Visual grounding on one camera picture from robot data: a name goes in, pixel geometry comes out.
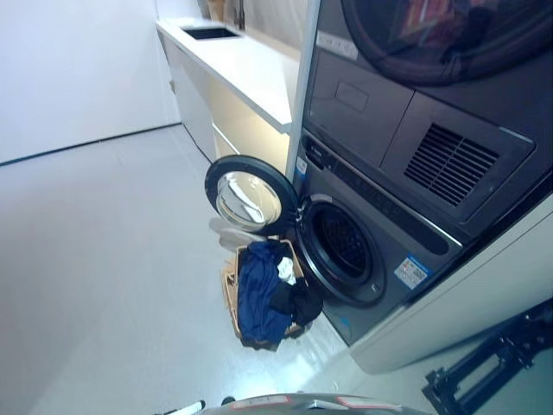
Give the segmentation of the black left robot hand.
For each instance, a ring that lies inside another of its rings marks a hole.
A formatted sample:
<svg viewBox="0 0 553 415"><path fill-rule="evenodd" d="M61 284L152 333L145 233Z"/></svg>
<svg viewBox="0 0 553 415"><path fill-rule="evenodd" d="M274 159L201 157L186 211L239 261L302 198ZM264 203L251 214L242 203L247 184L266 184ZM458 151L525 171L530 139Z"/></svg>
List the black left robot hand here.
<svg viewBox="0 0 553 415"><path fill-rule="evenodd" d="M235 398L233 396L226 396L221 401L220 405L227 405L235 401ZM191 405L188 405L186 407L183 407L175 412L175 414L183 414L183 415L193 415L200 413L204 411L207 407L207 404L204 400L199 400L194 402Z"/></svg>

